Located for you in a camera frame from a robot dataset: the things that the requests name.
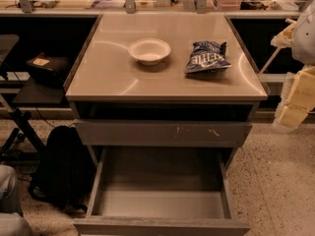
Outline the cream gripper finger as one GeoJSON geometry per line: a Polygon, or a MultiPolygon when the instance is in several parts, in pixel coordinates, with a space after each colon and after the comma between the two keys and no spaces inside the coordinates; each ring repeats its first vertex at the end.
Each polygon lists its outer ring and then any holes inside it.
{"type": "Polygon", "coordinates": [[[273,126],[296,129],[314,108],[315,66],[304,66],[296,74],[285,75],[273,126]]]}
{"type": "Polygon", "coordinates": [[[288,26],[275,35],[271,40],[271,44],[275,47],[291,47],[292,35],[296,21],[292,19],[286,19],[285,21],[288,23],[288,26]]]}

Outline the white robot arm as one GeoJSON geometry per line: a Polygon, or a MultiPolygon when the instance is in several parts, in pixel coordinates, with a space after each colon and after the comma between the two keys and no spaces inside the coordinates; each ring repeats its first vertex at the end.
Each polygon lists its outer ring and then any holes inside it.
{"type": "Polygon", "coordinates": [[[281,102],[274,127],[282,132],[296,129],[315,108],[315,1],[312,1],[297,21],[271,40],[279,48],[291,48],[292,57],[303,64],[296,74],[287,73],[283,81],[281,102]]]}

